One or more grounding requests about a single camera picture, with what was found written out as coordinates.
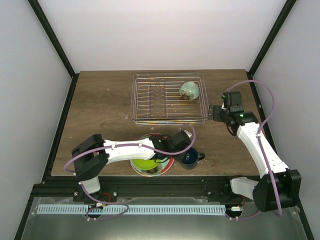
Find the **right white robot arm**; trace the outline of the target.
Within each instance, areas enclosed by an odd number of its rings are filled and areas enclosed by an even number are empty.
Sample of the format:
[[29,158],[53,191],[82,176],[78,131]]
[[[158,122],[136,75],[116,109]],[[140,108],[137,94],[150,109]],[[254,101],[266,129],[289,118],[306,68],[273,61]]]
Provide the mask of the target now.
[[235,177],[222,188],[223,198],[229,202],[240,195],[252,200],[260,212],[276,211],[282,215],[285,208],[294,207],[299,200],[302,177],[291,170],[277,155],[266,139],[255,114],[245,111],[239,91],[221,94],[222,105],[211,105],[213,121],[224,123],[229,133],[238,137],[247,148],[259,173],[258,181]]

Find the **lime green plate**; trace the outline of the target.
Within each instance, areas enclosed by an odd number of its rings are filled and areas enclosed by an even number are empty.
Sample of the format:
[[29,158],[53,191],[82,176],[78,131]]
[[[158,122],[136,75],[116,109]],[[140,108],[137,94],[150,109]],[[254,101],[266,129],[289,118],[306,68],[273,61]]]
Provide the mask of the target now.
[[152,170],[156,168],[159,164],[156,163],[154,160],[143,160],[143,159],[132,159],[130,163],[137,169],[137,170]]

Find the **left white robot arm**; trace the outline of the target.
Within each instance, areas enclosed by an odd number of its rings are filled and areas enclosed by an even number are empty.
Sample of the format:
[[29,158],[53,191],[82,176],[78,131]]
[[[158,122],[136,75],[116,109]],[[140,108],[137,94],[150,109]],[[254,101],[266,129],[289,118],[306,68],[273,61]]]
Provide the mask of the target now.
[[187,130],[172,136],[156,134],[135,141],[104,140],[100,134],[94,134],[71,151],[76,180],[84,187],[85,197],[97,202],[102,196],[98,175],[106,165],[127,160],[152,163],[171,158],[181,160],[195,139],[196,135]]

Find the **pale green ceramic bowl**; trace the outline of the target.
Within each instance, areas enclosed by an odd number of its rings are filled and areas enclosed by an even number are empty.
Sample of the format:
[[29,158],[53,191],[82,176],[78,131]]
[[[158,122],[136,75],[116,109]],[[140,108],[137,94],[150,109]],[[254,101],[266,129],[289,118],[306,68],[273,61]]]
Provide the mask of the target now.
[[195,100],[200,96],[200,88],[195,82],[188,81],[180,86],[179,95],[184,100]]

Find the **wire dish rack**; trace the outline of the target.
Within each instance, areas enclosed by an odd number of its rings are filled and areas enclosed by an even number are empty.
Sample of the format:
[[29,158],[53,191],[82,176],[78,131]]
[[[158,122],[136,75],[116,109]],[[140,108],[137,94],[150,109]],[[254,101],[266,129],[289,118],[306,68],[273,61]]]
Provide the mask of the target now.
[[[185,100],[179,89],[195,82],[200,90],[195,100]],[[133,76],[130,116],[136,125],[202,124],[209,104],[204,76],[200,72],[141,73]]]

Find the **dark blue mug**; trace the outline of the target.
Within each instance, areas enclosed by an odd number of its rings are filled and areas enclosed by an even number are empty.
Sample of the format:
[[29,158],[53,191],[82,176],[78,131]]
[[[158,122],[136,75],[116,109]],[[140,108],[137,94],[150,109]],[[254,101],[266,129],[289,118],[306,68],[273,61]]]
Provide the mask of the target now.
[[187,150],[186,155],[181,161],[181,165],[184,169],[194,169],[198,162],[206,157],[204,153],[198,152],[195,148],[191,147]]

